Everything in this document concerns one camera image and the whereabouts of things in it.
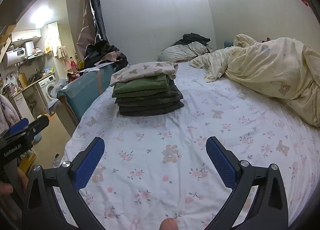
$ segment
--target dark folded garment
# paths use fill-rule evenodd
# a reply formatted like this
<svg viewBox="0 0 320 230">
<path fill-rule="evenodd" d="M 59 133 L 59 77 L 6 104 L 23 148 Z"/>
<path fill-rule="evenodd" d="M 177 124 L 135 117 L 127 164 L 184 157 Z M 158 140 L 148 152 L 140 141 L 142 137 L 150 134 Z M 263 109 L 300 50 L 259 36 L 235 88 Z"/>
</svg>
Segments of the dark folded garment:
<svg viewBox="0 0 320 230">
<path fill-rule="evenodd" d="M 147 100 L 141 100 L 141 101 L 118 103 L 118 106 L 133 107 L 133 106 L 157 105 L 157 104 L 165 104 L 169 102 L 176 102 L 181 99 L 183 99 L 183 95 L 179 91 L 176 96 L 172 96 L 172 97 L 162 97 L 162 98 L 154 98 L 154 99 L 147 99 Z"/>
<path fill-rule="evenodd" d="M 146 105 L 146 106 L 132 106 L 132 107 L 119 106 L 119 111 L 120 112 L 149 111 L 149 110 L 167 108 L 177 104 L 178 104 L 178 101 L 163 103 L 163 104 L 156 104 L 156 105 Z"/>
<path fill-rule="evenodd" d="M 169 77 L 158 75 L 139 78 L 126 83 L 116 83 L 112 97 L 135 97 L 152 95 L 169 90 Z"/>
<path fill-rule="evenodd" d="M 159 92 L 156 94 L 146 95 L 146 96 L 117 98 L 115 103 L 133 102 L 138 100 L 140 101 L 140 100 L 147 100 L 147 99 L 154 99 L 154 98 L 161 98 L 161 97 L 172 97 L 172 96 L 176 96 L 178 92 L 180 91 L 174 84 L 174 80 L 169 80 L 169 91 Z"/>
<path fill-rule="evenodd" d="M 152 116 L 152 115 L 161 115 L 166 114 L 169 112 L 173 112 L 181 107 L 184 107 L 182 102 L 178 102 L 176 105 L 172 105 L 170 107 L 161 108 L 161 109 L 154 109 L 148 111 L 131 111 L 131 112 L 120 112 L 121 115 L 124 116 Z"/>
</svg>

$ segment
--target white bed sheet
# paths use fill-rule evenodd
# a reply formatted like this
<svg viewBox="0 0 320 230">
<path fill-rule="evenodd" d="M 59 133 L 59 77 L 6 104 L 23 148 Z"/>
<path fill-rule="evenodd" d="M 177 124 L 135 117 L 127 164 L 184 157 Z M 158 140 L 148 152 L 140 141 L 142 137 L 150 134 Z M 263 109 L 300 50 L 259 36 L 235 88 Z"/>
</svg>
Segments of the white bed sheet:
<svg viewBox="0 0 320 230">
<path fill-rule="evenodd" d="M 185 106 L 169 114 L 123 117 L 111 98 L 113 88 L 85 112 L 62 161 L 71 161 L 94 137 L 104 139 L 105 154 L 80 192 L 107 229 L 159 229 L 166 217 L 176 218 L 179 229 L 204 229 L 231 193 L 206 154 L 210 136 L 239 160 L 262 167 L 278 164 L 289 224 L 305 206 L 320 178 L 316 128 L 273 99 L 224 77 L 206 83 L 204 75 L 202 69 L 179 64 L 175 83 Z M 236 223 L 244 220 L 255 190 Z"/>
</svg>

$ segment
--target wooden countertop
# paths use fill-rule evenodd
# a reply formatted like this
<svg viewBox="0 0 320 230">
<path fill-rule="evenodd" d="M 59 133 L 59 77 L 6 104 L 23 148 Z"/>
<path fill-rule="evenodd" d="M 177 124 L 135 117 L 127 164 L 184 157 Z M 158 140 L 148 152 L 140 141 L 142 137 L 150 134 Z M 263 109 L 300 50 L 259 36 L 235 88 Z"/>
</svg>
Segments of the wooden countertop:
<svg viewBox="0 0 320 230">
<path fill-rule="evenodd" d="M 15 93 L 14 93 L 12 96 L 10 96 L 9 98 L 13 98 L 13 97 L 17 96 L 19 93 L 23 92 L 24 90 L 28 89 L 29 87 L 33 86 L 34 84 L 39 83 L 41 80 L 46 79 L 47 77 L 53 75 L 54 73 L 55 73 L 55 72 L 52 72 L 52 73 L 50 73 L 50 74 L 48 74 L 48 75 L 45 75 L 45 76 L 41 77 L 41 78 L 40 78 L 39 80 L 37 80 L 36 82 L 33 82 L 33 83 L 31 83 L 30 85 L 28 85 L 27 87 L 21 89 L 20 91 L 15 92 Z"/>
</svg>

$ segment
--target human hand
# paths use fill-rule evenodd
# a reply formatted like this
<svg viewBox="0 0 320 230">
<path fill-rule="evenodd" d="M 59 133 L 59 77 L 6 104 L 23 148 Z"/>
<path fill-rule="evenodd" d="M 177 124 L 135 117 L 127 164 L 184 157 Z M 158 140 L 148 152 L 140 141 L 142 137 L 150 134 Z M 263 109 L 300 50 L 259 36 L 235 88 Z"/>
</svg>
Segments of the human hand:
<svg viewBox="0 0 320 230">
<path fill-rule="evenodd" d="M 27 176 L 19 168 L 18 168 L 18 177 L 20 180 L 22 191 L 25 193 L 29 180 Z M 12 192 L 13 192 L 13 187 L 11 184 L 0 182 L 0 196 L 7 196 L 12 194 Z"/>
<path fill-rule="evenodd" d="M 179 230 L 176 220 L 173 218 L 166 218 L 162 221 L 159 230 Z"/>
</svg>

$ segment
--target folded clothing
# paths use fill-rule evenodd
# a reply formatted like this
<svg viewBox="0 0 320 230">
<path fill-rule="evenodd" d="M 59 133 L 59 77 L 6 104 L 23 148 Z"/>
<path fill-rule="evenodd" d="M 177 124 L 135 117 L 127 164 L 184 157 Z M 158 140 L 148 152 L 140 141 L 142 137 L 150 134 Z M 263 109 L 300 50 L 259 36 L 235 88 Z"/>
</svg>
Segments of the folded clothing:
<svg viewBox="0 0 320 230">
<path fill-rule="evenodd" d="M 166 75 L 139 78 L 126 83 L 116 83 L 112 97 L 135 97 L 156 94 L 169 90 L 169 77 Z"/>
<path fill-rule="evenodd" d="M 182 93 L 179 91 L 176 96 L 172 97 L 162 97 L 162 98 L 153 98 L 153 99 L 146 99 L 141 101 L 133 101 L 133 102 L 126 102 L 126 103 L 118 103 L 118 106 L 122 107 L 133 107 L 133 106 L 154 106 L 157 104 L 165 104 L 169 102 L 176 102 L 183 99 Z"/>
<path fill-rule="evenodd" d="M 170 79 L 175 79 L 177 70 L 178 64 L 171 62 L 147 62 L 135 64 L 114 73 L 111 76 L 110 86 L 156 75 L 168 75 Z"/>
<path fill-rule="evenodd" d="M 154 109 L 154 110 L 146 110 L 146 111 L 130 111 L 130 112 L 120 112 L 121 115 L 124 116 L 151 116 L 151 115 L 161 115 L 166 114 L 169 112 L 173 112 L 181 107 L 184 107 L 184 104 L 182 102 L 178 102 L 175 105 L 172 105 L 170 107 L 165 107 L 161 109 Z"/>
<path fill-rule="evenodd" d="M 163 104 L 155 104 L 155 105 L 146 105 L 146 106 L 132 106 L 132 107 L 119 106 L 119 111 L 120 112 L 149 111 L 149 110 L 167 108 L 173 105 L 177 105 L 178 103 L 179 101 L 163 103 Z"/>
<path fill-rule="evenodd" d="M 133 102 L 138 100 L 140 101 L 140 100 L 147 100 L 147 99 L 154 99 L 154 98 L 161 98 L 161 97 L 172 97 L 172 96 L 176 96 L 178 92 L 180 91 L 174 84 L 174 81 L 169 80 L 169 91 L 159 92 L 156 94 L 145 95 L 145 96 L 117 98 L 115 103 L 126 103 L 126 102 Z"/>
</svg>

